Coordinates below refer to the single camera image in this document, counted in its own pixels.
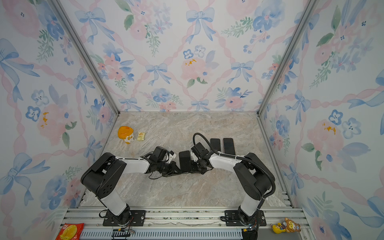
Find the black phone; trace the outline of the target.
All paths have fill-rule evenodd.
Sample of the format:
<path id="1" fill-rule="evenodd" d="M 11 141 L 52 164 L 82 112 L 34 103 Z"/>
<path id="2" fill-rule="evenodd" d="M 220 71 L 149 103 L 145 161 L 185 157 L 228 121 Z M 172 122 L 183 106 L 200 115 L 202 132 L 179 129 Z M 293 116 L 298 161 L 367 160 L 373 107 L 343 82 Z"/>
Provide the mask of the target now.
<path id="1" fill-rule="evenodd" d="M 183 151 L 179 153 L 180 169 L 183 173 L 191 172 L 191 153 L 190 151 Z"/>
<path id="2" fill-rule="evenodd" d="M 221 140 L 220 139 L 210 139 L 210 144 L 211 144 L 211 150 L 212 151 L 221 151 Z"/>

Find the black phone screen up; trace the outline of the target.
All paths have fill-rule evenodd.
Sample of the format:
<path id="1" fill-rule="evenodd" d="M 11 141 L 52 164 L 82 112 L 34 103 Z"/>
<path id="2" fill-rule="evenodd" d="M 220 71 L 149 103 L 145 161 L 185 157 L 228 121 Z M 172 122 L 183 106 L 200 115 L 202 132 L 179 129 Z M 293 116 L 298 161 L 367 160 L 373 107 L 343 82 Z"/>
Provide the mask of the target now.
<path id="1" fill-rule="evenodd" d="M 236 155 L 234 140 L 232 138 L 224 138 L 224 153 L 227 155 Z"/>

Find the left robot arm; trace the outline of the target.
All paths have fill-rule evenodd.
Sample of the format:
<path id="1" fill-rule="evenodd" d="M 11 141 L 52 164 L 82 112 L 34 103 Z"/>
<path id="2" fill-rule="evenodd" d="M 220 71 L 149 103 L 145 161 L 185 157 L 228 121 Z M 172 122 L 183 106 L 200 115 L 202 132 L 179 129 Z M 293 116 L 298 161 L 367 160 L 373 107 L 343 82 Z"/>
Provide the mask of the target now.
<path id="1" fill-rule="evenodd" d="M 158 172 L 161 177 L 182 174 L 176 162 L 170 161 L 173 155 L 162 147 L 139 158 L 122 158 L 112 153 L 104 153 L 85 171 L 81 183 L 107 208 L 106 217 L 113 224 L 127 226 L 133 219 L 129 205 L 116 191 L 122 175 L 151 174 Z"/>

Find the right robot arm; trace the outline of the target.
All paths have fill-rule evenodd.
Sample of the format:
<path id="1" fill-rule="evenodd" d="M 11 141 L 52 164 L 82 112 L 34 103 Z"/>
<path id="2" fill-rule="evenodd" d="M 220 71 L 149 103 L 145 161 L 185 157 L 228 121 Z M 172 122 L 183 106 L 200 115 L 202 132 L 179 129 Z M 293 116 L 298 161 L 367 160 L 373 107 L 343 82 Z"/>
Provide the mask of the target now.
<path id="1" fill-rule="evenodd" d="M 245 156 L 236 154 L 232 140 L 224 139 L 224 151 L 210 146 L 206 149 L 201 143 L 192 147 L 200 168 L 222 169 L 235 173 L 246 195 L 238 208 L 239 221 L 244 226 L 261 223 L 261 207 L 267 197 L 276 191 L 275 176 L 254 153 Z"/>

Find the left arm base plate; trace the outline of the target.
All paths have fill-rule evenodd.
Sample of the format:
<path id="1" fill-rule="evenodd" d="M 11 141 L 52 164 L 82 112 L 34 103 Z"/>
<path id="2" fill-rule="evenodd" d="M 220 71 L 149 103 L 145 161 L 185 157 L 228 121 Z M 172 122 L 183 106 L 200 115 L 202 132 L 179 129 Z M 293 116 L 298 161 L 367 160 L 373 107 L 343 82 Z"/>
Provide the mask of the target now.
<path id="1" fill-rule="evenodd" d="M 110 210 L 107 210 L 103 217 L 104 227 L 142 227 L 146 218 L 145 210 L 129 210 L 124 211 L 119 216 L 113 215 Z"/>

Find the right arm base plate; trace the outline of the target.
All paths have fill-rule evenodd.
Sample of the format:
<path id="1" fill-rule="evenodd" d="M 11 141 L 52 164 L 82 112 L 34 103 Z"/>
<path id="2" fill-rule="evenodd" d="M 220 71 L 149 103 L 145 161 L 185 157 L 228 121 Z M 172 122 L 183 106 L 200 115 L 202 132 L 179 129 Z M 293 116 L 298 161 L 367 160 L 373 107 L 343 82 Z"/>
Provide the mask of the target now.
<path id="1" fill-rule="evenodd" d="M 267 225 L 264 212 L 261 210 L 257 210 L 252 216 L 239 210 L 226 210 L 220 220 L 225 222 L 227 227 L 265 227 Z"/>

